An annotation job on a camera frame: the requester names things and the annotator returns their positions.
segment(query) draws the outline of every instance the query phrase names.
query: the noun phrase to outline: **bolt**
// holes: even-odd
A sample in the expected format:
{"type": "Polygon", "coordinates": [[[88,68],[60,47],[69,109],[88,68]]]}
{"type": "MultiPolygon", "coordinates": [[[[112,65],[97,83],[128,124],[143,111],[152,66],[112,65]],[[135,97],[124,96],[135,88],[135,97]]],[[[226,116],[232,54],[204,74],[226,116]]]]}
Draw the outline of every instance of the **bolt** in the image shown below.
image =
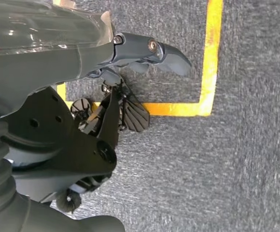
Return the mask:
{"type": "Polygon", "coordinates": [[[115,44],[115,45],[122,44],[123,43],[123,38],[122,38],[119,35],[115,36],[113,38],[113,43],[115,44]]]}
{"type": "Polygon", "coordinates": [[[115,152],[110,145],[104,141],[98,141],[97,148],[103,160],[111,164],[116,162],[115,152]]]}
{"type": "Polygon", "coordinates": [[[151,52],[155,53],[157,51],[157,42],[155,40],[149,40],[149,41],[149,49],[151,52]]]}

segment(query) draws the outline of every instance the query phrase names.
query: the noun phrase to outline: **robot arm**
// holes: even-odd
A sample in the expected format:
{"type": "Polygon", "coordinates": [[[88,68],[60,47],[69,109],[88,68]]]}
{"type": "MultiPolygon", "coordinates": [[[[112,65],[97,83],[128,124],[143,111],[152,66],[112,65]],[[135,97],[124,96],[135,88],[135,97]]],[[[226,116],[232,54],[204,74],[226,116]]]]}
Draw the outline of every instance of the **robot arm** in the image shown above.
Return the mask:
{"type": "Polygon", "coordinates": [[[147,112],[136,102],[119,75],[103,76],[104,70],[128,65],[143,70],[155,64],[186,74],[190,63],[178,50],[149,37],[122,33],[100,43],[105,41],[101,39],[107,31],[105,27],[96,15],[45,3],[0,0],[0,232],[125,231],[114,217],[76,221],[41,202],[66,187],[80,189],[83,186],[77,184],[79,180],[88,178],[85,184],[94,185],[94,176],[111,174],[116,165],[114,149],[119,125],[135,131],[148,126],[147,112]],[[137,44],[140,49],[135,49],[137,44]],[[85,76],[104,77],[107,91],[98,114],[87,119],[83,133],[72,124],[73,119],[59,96],[48,87],[85,76]],[[51,113],[44,111],[53,113],[53,117],[41,115],[42,121],[39,121],[33,114],[34,109],[29,110],[32,101],[36,112],[53,109],[51,104],[58,106],[51,113]],[[128,104],[131,109],[126,112],[128,104]],[[58,138],[40,136],[42,127],[52,121],[54,127],[57,126],[55,123],[64,125],[63,130],[54,130],[58,138]],[[93,122],[100,123],[92,127],[93,122]],[[39,134],[36,136],[33,132],[38,129],[39,134]],[[81,156],[83,147],[88,148],[85,156],[81,156]],[[79,159],[70,164],[73,153],[79,159]],[[4,159],[6,155],[37,165],[29,172],[13,172],[11,164],[4,159]],[[20,181],[17,189],[21,189],[23,195],[17,192],[11,174],[17,184],[20,181]],[[35,185],[42,182],[42,186],[35,185]],[[33,185],[36,188],[30,194],[31,200],[25,195],[33,185]]]}

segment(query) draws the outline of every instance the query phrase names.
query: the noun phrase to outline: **hole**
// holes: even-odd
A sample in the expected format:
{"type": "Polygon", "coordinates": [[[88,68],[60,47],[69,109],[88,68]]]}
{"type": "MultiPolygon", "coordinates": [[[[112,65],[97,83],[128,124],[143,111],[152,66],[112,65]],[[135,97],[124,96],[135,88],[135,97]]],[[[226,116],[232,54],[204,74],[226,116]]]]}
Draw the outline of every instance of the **hole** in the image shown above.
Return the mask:
{"type": "Polygon", "coordinates": [[[56,101],[56,102],[58,102],[58,99],[56,96],[54,96],[54,95],[52,95],[52,99],[54,100],[54,101],[56,101]]]}
{"type": "Polygon", "coordinates": [[[32,118],[32,119],[30,119],[30,125],[31,125],[32,127],[36,128],[39,126],[39,123],[37,120],[32,118]]]}
{"type": "Polygon", "coordinates": [[[55,116],[55,119],[56,119],[57,122],[62,122],[62,118],[60,117],[60,116],[55,116]]]}

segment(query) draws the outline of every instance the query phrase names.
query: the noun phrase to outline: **gray carpet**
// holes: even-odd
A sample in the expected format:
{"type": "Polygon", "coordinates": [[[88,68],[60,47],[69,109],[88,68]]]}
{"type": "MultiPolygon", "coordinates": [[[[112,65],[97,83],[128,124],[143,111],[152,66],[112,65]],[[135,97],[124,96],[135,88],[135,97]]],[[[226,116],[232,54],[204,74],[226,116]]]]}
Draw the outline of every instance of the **gray carpet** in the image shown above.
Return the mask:
{"type": "MultiPolygon", "coordinates": [[[[77,1],[110,9],[118,31],[175,45],[187,77],[122,70],[145,102],[195,102],[206,1],[77,1]]],[[[125,132],[112,178],[83,196],[73,217],[108,214],[128,232],[280,232],[280,0],[225,0],[217,91],[210,117],[152,117],[125,132]]],[[[70,101],[100,100],[99,81],[67,84],[70,101]]]]}

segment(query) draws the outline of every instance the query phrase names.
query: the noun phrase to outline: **yellow floor marking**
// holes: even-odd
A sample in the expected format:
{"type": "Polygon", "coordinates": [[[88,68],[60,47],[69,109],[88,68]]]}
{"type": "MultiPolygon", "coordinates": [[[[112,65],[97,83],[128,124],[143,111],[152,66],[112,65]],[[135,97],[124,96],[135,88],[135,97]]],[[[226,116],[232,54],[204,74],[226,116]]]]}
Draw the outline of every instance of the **yellow floor marking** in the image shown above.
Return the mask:
{"type": "MultiPolygon", "coordinates": [[[[143,106],[152,116],[211,115],[217,77],[222,14],[223,0],[208,1],[201,91],[198,103],[143,103],[143,106]]],[[[57,86],[57,93],[70,108],[72,102],[66,101],[66,84],[57,86]]],[[[93,110],[98,105],[99,102],[95,102],[93,110]]]]}

